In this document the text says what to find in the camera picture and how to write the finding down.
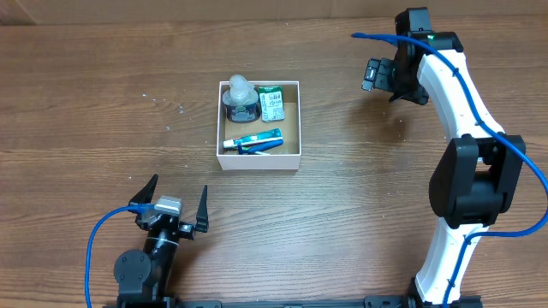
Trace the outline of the white cardboard box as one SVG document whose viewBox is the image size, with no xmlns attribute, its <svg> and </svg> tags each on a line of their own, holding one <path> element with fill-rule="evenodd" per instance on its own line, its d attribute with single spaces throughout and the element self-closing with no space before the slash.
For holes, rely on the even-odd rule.
<svg viewBox="0 0 548 308">
<path fill-rule="evenodd" d="M 296 80 L 255 81 L 255 86 L 281 86 L 285 118 L 282 121 L 233 123 L 222 101 L 217 104 L 217 160 L 223 170 L 297 170 L 301 162 L 301 89 Z M 223 148 L 225 140 L 278 128 L 283 144 L 264 155 L 239 155 Z"/>
</svg>

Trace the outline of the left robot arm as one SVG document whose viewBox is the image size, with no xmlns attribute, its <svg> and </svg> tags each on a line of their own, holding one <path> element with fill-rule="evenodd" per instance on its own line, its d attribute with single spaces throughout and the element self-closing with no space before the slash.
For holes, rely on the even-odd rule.
<svg viewBox="0 0 548 308">
<path fill-rule="evenodd" d="M 115 262 L 118 307 L 181 307 L 178 297 L 167 292 L 179 241 L 193 240 L 196 233 L 205 233 L 209 228 L 206 187 L 195 221 L 184 222 L 179 198 L 161 196 L 152 200 L 157 183 L 158 176 L 154 175 L 128 202 L 134 207 L 131 212 L 136 215 L 136 225 L 147 236 L 142 249 L 128 250 Z"/>
</svg>

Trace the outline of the toothpaste tube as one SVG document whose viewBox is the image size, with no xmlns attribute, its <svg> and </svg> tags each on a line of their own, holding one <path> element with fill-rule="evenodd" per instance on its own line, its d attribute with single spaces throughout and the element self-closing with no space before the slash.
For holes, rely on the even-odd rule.
<svg viewBox="0 0 548 308">
<path fill-rule="evenodd" d="M 251 134 L 235 139 L 227 139 L 223 142 L 224 149 L 235 149 L 238 145 L 250 146 L 259 145 L 266 142 L 283 140 L 282 132 L 279 128 L 274 128 L 269 131 Z"/>
</svg>

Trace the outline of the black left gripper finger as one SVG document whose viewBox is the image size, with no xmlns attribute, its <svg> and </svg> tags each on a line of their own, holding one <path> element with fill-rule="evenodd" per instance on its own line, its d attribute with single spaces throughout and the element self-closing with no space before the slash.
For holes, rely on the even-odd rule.
<svg viewBox="0 0 548 308">
<path fill-rule="evenodd" d="M 207 233 L 209 229 L 207 196 L 208 196 L 208 187 L 204 186 L 201 197 L 200 197 L 200 204 L 198 206 L 198 210 L 196 213 L 196 224 L 195 224 L 195 230 L 201 233 Z"/>
<path fill-rule="evenodd" d="M 145 212 L 153 207 L 152 197 L 158 183 L 158 174 L 154 174 L 152 178 L 141 188 L 128 202 L 130 212 Z"/>
</svg>

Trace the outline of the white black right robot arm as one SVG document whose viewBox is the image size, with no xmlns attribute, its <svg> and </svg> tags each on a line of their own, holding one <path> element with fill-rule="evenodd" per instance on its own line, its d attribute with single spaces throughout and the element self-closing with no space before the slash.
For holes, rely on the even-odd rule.
<svg viewBox="0 0 548 308">
<path fill-rule="evenodd" d="M 448 145 L 429 182 L 437 224 L 422 268 L 413 278 L 405 307 L 480 307 L 478 297 L 463 297 L 460 285 L 479 234 L 506 212 L 515 194 L 522 161 L 495 134 L 492 118 L 469 75 L 460 39 L 432 30 L 427 8 L 409 8 L 395 18 L 393 59 L 372 59 L 362 87 L 389 92 L 392 100 L 433 102 Z"/>
</svg>

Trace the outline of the green white soap box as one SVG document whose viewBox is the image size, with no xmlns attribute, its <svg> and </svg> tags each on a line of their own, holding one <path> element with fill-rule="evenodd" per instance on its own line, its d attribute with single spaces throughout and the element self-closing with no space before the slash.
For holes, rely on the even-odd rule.
<svg viewBox="0 0 548 308">
<path fill-rule="evenodd" d="M 262 86 L 258 88 L 258 94 L 262 121 L 282 121 L 285 118 L 282 87 Z"/>
</svg>

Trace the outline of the clear soap bottle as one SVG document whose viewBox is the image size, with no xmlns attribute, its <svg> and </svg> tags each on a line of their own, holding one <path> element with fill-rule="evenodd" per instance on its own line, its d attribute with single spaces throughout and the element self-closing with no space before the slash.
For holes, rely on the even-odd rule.
<svg viewBox="0 0 548 308">
<path fill-rule="evenodd" d="M 222 95 L 226 116 L 234 123 L 249 123 L 260 118 L 259 94 L 245 77 L 235 74 L 229 79 L 229 89 Z"/>
</svg>

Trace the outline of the blue disposable razor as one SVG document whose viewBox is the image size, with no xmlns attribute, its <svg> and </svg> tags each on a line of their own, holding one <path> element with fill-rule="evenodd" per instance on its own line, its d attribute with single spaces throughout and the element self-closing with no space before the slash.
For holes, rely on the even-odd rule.
<svg viewBox="0 0 548 308">
<path fill-rule="evenodd" d="M 262 144 L 254 145 L 251 147 L 244 147 L 242 145 L 237 146 L 239 155 L 263 155 L 264 151 L 278 147 L 283 144 L 283 140 L 273 140 Z"/>
</svg>

